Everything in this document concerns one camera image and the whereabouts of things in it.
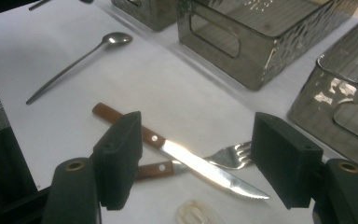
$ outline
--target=white table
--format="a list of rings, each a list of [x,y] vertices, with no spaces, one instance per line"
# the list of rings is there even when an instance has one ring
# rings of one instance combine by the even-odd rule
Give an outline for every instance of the white table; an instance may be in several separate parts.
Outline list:
[[[28,7],[0,14],[0,99],[39,189],[50,185],[61,162],[88,157],[109,128],[91,113],[99,102],[122,113],[141,111],[144,126],[199,156],[250,140],[255,112],[287,120],[316,58],[358,22],[350,19],[261,91],[249,91],[181,45],[176,25],[151,32],[108,0],[51,1],[32,12]],[[132,35],[133,42],[98,50],[32,105],[25,104],[114,31]],[[323,147],[328,158],[336,157]],[[165,160],[145,146],[140,163]],[[178,207],[188,200],[207,204],[220,223],[313,223],[312,205],[286,210],[255,166],[232,174],[272,199],[241,199],[184,174],[134,184],[123,210],[103,209],[103,223],[175,223]]]

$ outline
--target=fork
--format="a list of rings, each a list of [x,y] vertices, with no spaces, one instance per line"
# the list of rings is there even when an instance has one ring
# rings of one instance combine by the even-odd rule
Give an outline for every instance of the fork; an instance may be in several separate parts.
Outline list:
[[[212,156],[205,157],[210,164],[230,170],[239,170],[251,163],[251,142],[237,144],[218,150]],[[163,161],[138,167],[136,180],[144,180],[169,175],[178,175],[187,170],[179,161]]]
[[[115,123],[118,116],[112,108],[108,105],[98,103],[92,108],[92,113],[101,119],[104,119],[110,123]],[[147,134],[143,134],[143,139],[146,143],[150,141],[150,137]],[[207,162],[220,166],[226,169],[240,169],[246,164],[251,162],[250,150],[251,143],[241,143],[231,147],[225,147],[214,153],[212,156],[204,158]],[[137,180],[143,180],[147,178],[163,177],[167,175],[180,174],[186,170],[186,166],[179,161],[164,161],[153,164],[139,166]]]

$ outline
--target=wooden handle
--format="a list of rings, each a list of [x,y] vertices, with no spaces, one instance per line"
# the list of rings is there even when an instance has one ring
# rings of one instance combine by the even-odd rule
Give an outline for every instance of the wooden handle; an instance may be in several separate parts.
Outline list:
[[[103,103],[98,103],[94,106],[94,108],[92,108],[92,113],[111,123],[115,123],[116,120],[122,116],[122,114],[117,112],[115,109]],[[142,126],[142,137],[149,146],[155,149],[160,149],[165,142],[164,137],[151,131],[145,126]]]
[[[136,180],[174,175],[172,161],[158,162],[138,167]]]

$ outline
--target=plastic container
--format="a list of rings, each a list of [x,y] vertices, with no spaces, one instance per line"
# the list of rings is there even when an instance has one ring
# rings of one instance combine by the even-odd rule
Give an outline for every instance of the plastic container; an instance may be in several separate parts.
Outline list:
[[[358,162],[358,24],[319,57],[288,116]]]
[[[176,22],[175,0],[112,0],[112,4],[154,31]]]
[[[180,41],[259,90],[346,21],[358,0],[177,0]]]

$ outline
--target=knife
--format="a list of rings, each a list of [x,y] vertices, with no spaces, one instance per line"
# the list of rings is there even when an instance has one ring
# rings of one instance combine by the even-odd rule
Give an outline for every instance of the knife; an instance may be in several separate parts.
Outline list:
[[[121,117],[121,114],[115,109],[101,103],[94,106],[92,112],[102,118],[110,118],[108,120],[111,122],[114,122],[116,119]],[[269,196],[265,192],[192,154],[185,147],[165,139],[161,135],[154,133],[146,127],[143,127],[142,132],[144,136],[143,139],[148,145],[174,157],[195,173],[214,182],[217,186],[243,197],[269,199]]]

